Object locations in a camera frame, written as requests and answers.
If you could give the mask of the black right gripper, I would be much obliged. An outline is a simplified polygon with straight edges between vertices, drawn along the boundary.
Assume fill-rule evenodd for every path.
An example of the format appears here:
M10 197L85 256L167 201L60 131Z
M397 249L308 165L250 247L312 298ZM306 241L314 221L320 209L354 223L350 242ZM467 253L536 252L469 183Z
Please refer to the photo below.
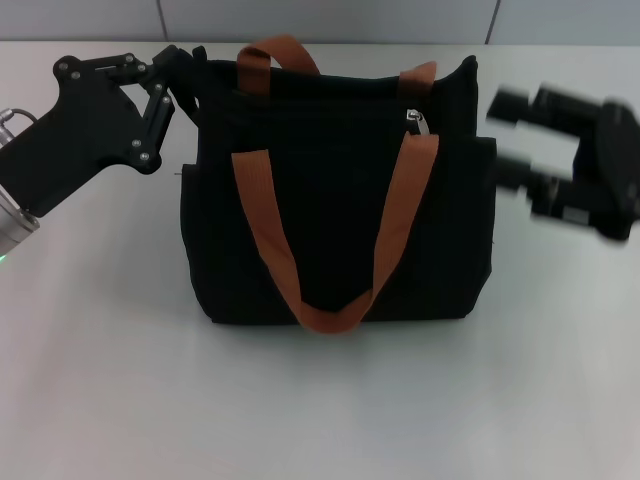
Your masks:
M639 220L639 121L629 106L603 104L540 87L535 98L500 88L487 118L515 126L537 125L580 138L573 178L535 169L532 163L498 154L496 187L524 192L532 216L595 228L619 242L629 239ZM612 200L612 208L595 213L596 186Z

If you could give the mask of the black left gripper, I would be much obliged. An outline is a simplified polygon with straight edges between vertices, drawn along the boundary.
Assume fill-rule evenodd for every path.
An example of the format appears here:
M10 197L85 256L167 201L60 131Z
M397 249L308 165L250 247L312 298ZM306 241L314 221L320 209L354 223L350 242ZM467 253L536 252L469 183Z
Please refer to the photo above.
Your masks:
M162 82L178 54L169 45L149 64L133 53L59 59L53 66L59 98L46 115L1 148L1 186L23 210L43 217L108 167L155 173L176 111L175 98ZM142 116L107 80L118 86L149 84Z

